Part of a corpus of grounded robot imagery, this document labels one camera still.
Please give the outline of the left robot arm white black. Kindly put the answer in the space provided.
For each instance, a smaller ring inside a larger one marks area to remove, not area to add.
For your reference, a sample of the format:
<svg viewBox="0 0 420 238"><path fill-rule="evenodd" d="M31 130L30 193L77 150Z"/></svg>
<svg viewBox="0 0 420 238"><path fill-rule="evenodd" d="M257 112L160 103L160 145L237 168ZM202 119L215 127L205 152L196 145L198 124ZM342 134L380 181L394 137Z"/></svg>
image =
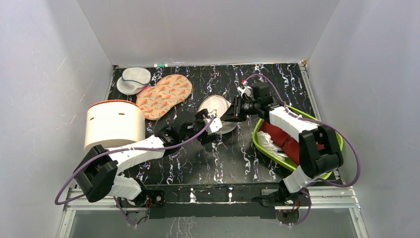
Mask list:
<svg viewBox="0 0 420 238"><path fill-rule="evenodd" d="M191 121L168 124L139 142L110 149L94 146L74 171L74 179L91 203L113 196L143 206L157 196L157 190L148 189L142 182L121 173L144 162L172 155L194 139L201 144L212 142L221 128L219 117L201 110Z"/></svg>

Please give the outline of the white mesh laundry bag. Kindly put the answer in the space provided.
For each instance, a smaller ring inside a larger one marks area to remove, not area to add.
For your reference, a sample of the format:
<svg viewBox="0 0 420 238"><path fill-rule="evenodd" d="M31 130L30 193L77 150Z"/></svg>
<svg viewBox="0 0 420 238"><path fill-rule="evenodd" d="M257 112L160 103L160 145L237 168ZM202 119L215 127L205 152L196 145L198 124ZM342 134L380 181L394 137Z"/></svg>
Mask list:
<svg viewBox="0 0 420 238"><path fill-rule="evenodd" d="M207 111L217 117L221 117L231 106L231 103L220 95L211 95L203 100L200 104L198 111L207 109ZM227 134L233 131L238 123L221 121L221 129L216 134Z"/></svg>

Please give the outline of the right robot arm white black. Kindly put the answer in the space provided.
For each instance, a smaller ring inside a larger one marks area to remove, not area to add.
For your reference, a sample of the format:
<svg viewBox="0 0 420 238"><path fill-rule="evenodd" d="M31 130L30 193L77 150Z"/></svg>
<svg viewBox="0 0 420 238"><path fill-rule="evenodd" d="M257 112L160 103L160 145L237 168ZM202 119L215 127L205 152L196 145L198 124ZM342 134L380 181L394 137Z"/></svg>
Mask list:
<svg viewBox="0 0 420 238"><path fill-rule="evenodd" d="M278 191L254 197L254 200L292 205L302 195L302 190L344 164L335 130L289 111L274 101L266 85L247 86L233 98L222 121L242 122L248 115L257 115L268 124L281 129L298 143L299 165L291 175L279 183Z"/></svg>

